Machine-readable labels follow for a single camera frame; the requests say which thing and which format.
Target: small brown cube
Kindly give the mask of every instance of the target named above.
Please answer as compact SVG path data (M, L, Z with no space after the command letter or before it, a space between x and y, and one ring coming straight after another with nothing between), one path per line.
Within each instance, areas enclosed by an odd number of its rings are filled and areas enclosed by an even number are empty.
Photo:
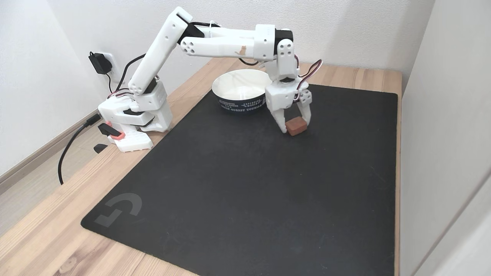
M291 136L295 136L307 130L307 122L302 117L295 117L285 123L286 130Z

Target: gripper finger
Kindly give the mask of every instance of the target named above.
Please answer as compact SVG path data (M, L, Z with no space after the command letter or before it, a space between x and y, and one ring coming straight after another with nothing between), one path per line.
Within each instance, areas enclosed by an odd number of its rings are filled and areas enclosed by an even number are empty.
M278 109L275 111L271 111L271 115L273 115L274 120L278 124L279 128L281 129L281 132L286 133L286 126L285 126L285 110L284 109Z
M302 91L300 93L297 106L300 110L300 114L302 114L302 119L307 122L307 125L310 123L310 118L312 117L312 113L310 112L310 103L312 103L312 93L310 93L309 90Z

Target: bowl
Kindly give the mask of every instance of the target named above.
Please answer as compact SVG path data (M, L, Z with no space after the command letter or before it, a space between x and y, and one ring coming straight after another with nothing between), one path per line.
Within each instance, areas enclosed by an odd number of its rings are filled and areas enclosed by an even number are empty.
M265 72L243 69L218 77L212 84L212 91L223 109L233 113L250 113L264 106L264 89L271 83Z

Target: white wall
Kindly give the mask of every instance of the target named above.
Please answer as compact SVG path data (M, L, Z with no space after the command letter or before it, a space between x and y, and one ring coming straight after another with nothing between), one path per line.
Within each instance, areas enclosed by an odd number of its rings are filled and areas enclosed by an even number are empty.
M102 97L43 0L0 1L0 175Z
M437 0L428 22L402 100L401 276L491 168L490 14L489 0Z
M259 23L290 28L305 61L396 69L406 80L434 0L47 1L90 73L89 51L114 53L124 65L148 49L169 12L180 5L197 21L213 19L227 28L253 29ZM176 49L159 76L171 92L207 61Z

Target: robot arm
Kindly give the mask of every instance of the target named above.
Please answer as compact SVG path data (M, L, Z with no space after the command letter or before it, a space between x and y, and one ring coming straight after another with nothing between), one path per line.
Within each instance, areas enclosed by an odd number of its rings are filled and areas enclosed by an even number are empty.
M101 115L114 129L122 133L136 132L137 128L160 132L169 129L172 113L157 73L177 45L191 56L251 58L263 62L273 82L266 87L266 103L281 131L286 132L284 109L293 103L297 103L307 124L310 122L312 98L306 90L308 83L299 77L290 30L277 30L274 25L256 25L255 30L227 29L196 26L191 21L192 16L177 7L164 22L128 83L133 96L110 97L99 106ZM128 151L119 145L123 142L111 142L120 150ZM142 149L148 145L151 147L151 142L129 148Z

